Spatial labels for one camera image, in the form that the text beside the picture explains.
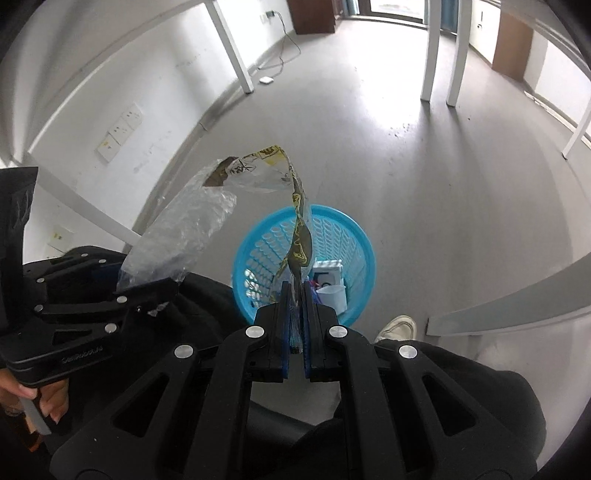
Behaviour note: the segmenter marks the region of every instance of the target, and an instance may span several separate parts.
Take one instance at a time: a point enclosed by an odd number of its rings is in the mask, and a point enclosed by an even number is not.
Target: blue curtain
[[[349,15],[359,15],[359,3],[358,0],[347,0],[347,9],[349,10]]]
[[[425,0],[425,25],[429,23],[428,2]],[[457,33],[458,0],[441,0],[441,28]]]

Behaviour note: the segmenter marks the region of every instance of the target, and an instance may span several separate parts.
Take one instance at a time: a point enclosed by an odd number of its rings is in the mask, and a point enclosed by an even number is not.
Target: white box
[[[312,266],[311,278],[320,287],[344,285],[342,260],[318,260]]]

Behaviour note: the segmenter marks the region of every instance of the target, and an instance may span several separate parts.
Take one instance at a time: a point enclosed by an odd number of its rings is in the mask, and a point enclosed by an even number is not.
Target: person's hand
[[[68,383],[69,381],[66,378],[39,389],[41,391],[41,400],[39,401],[41,413],[43,413],[44,417],[49,415],[56,423],[66,414],[70,406]]]
[[[33,400],[41,391],[39,408],[44,417],[48,415],[56,423],[68,411],[68,380],[45,385],[39,389],[21,385],[6,368],[0,369],[0,405],[9,412],[22,411],[20,398]]]
[[[37,396],[36,388],[21,385],[8,368],[0,369],[0,405],[9,413],[22,411],[20,398],[33,400]]]

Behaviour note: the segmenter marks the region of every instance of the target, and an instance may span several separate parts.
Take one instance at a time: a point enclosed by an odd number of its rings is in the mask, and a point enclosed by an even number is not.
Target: baseboard
[[[571,117],[569,117],[566,113],[564,113],[560,108],[558,108],[555,104],[550,102],[547,98],[537,94],[534,92],[534,89],[526,82],[523,82],[524,93],[528,96],[532,97],[532,99],[540,104],[540,106],[546,110],[550,115],[552,115],[556,120],[558,120],[561,124],[563,124],[566,128],[568,128],[571,132],[574,131],[578,127],[578,123],[575,122]],[[591,135],[587,132],[583,134],[583,143],[591,150]]]
[[[288,33],[288,35],[293,34],[295,34],[294,30]],[[283,37],[281,37],[271,47],[265,50],[263,54],[260,55],[255,60],[255,62],[248,67],[248,73],[250,75],[254,75],[258,71],[258,67],[262,66],[271,58],[273,58],[282,41]],[[170,184],[174,181],[176,175],[178,175],[178,172],[184,166],[191,149],[195,146],[199,139],[201,139],[201,137],[204,136],[208,130],[215,125],[215,123],[217,123],[217,121],[225,112],[230,110],[230,108],[234,107],[237,103],[245,98],[246,94],[243,93],[238,79],[235,79],[207,109],[195,128],[193,128],[192,132],[189,133],[187,138],[170,159],[168,165],[162,172],[162,175],[160,175],[160,178],[156,182],[156,185],[152,189],[152,192],[148,196],[144,207],[140,211],[132,227],[134,232],[143,235],[148,226],[151,225],[154,220],[156,220],[156,217],[165,207],[163,204],[167,200],[166,197],[168,189],[170,188]],[[129,249],[126,245],[124,251],[129,251]]]
[[[468,44],[468,47],[470,47],[470,49],[476,54],[478,55],[482,60],[485,61],[485,63],[492,68],[492,63],[488,61],[488,59],[482,54],[480,53],[475,47],[474,45],[472,45],[471,43]]]
[[[405,27],[413,27],[413,28],[420,28],[421,30],[426,30],[427,26],[419,23],[419,22],[412,22],[409,20],[402,20],[398,18],[388,18],[388,17],[369,17],[366,15],[350,15],[348,17],[344,17],[344,20],[361,20],[365,22],[382,22],[382,23],[391,23],[395,25],[403,25]]]

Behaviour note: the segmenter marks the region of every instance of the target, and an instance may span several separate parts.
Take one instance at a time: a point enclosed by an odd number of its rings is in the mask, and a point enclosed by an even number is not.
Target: wall socket
[[[129,108],[124,110],[121,116],[113,124],[96,151],[106,160],[111,161],[115,158],[121,146],[137,129],[144,119],[144,114],[139,107],[132,103]]]
[[[96,147],[96,151],[99,154],[101,154],[101,156],[106,161],[113,160],[120,149],[121,145],[117,143],[117,141],[113,138],[113,135],[111,134],[107,134],[107,136],[100,143],[100,145]]]
[[[109,128],[109,133],[113,135],[119,145],[123,145],[133,131],[122,117],[119,117],[113,126]]]
[[[271,21],[271,18],[275,16],[274,10],[267,10],[265,13],[260,14],[261,23],[267,23]]]
[[[142,120],[144,119],[144,114],[135,103],[132,103],[131,106],[123,112],[121,118],[135,130],[141,125]]]
[[[53,226],[53,233],[47,245],[55,248],[61,253],[66,253],[72,247],[72,239],[74,234],[61,225]]]

